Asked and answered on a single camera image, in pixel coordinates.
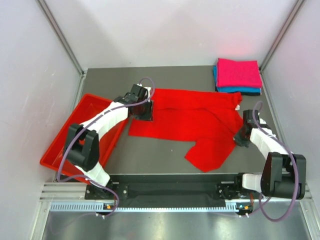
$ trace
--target pink folded cloth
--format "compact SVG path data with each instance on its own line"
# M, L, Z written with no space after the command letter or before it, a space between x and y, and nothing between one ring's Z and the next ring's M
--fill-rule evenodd
M217 87L262 87L257 61L233 61L219 58L217 72Z

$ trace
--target purple cable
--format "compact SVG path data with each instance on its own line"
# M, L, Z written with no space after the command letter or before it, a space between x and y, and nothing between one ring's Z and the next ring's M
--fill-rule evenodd
M126 104L126 105L122 105L122 106L117 106L117 107L114 107L110 110L107 110L105 111L104 113L102 113L101 115L97 116L95 119L93 119L87 126L85 126L75 137L74 139L72 139L72 141L70 142L69 146L66 148L65 150L65 153L62 157L62 160L61 160L61 163L60 163L60 166L59 166L59 169L58 169L58 174L57 174L57 181L58 182L67 182L71 179L74 179L74 178L84 178L84 179L88 179L90 181L90 183L104 189L104 190L107 190L109 191L110 193L112 193L115 197L116 197L116 203L115 203L115 206L114 208L112 209L111 212L109 212L108 215L106 215L106 217L109 217L111 216L115 210L117 209L118 205L119 205L119 196L117 195L117 193L115 193L113 190L111 190L110 188L108 187L105 187L105 186L102 186L100 185L99 183L91 180L89 177L87 177L86 175L82 175L82 174L78 174L78 175L73 175L73 176L69 176L65 179L61 179L61 172L62 172L62 168L64 167L64 164L65 164L65 161L67 159L67 156L68 156L68 153L69 151L71 150L72 146L75 144L75 142L78 140L78 138L85 132L85 130L87 130L90 126L92 126L96 121L98 121L100 118L102 118L104 115L106 115L107 113L110 113L111 111L114 111L114 110L117 110L117 109L120 109L120 108L129 108L129 107L134 107L134 106L138 106L138 105L141 105L141 104L144 104L146 102L148 102L152 97L153 95L155 94L155 90L156 90L156 86L155 86L155 83L154 81L150 78L150 77L144 77L142 78L140 81L139 81L139 84L141 84L141 82L143 80L149 80L152 84L152 91L150 93L150 97L146 98L145 100L143 101L140 101L140 102L137 102L137 103L132 103L132 104ZM78 220L79 218L83 217L83 216L87 216L87 215L91 215L93 213L86 213L86 214L83 214L79 217L77 217L75 220L71 221L70 223L68 223L66 225L66 227L64 227L62 230L66 229L68 226L70 226L72 223L74 223L76 220Z
M253 117L253 121L254 123L256 124L256 126L258 127L258 129L263 132L265 135L269 135L258 123L257 119L256 119L256 116L255 116L255 110L257 109L258 105L260 105L260 108L259 110L262 109L262 106L263 106L263 102L262 101L258 101L255 105L254 105L254 108L253 108L253 111L252 111L252 117ZM298 168L297 168L297 164L296 164L296 161L295 161L295 158L294 156L292 155L290 149L283 143L281 142L280 140L278 140L276 137L274 136L271 136L270 138L272 138L274 141L276 141L278 144L280 144L286 151L287 153L289 154L289 157L291 159L291 162L292 162L292 167L293 167L293 171L294 171L294 188L293 188L293 194L292 194L292 199L291 199L291 202L290 202L290 205L287 209L287 211L279 218L271 218L267 215L266 211L264 210L263 206L264 204L266 204L267 202L269 202L269 200L271 199L271 197L269 197L269 199L264 202L262 204L261 200L262 200L262 197L263 197L263 194L261 193L260 196L259 196L259 208L257 208L254 212L256 212L257 210L261 209L263 215L268 219L270 220L271 222L280 222L284 219L286 219L290 213L292 212L292 209L294 208L295 206L295 201L297 199L297 194L298 194L298 189L299 189L299 176L298 176Z

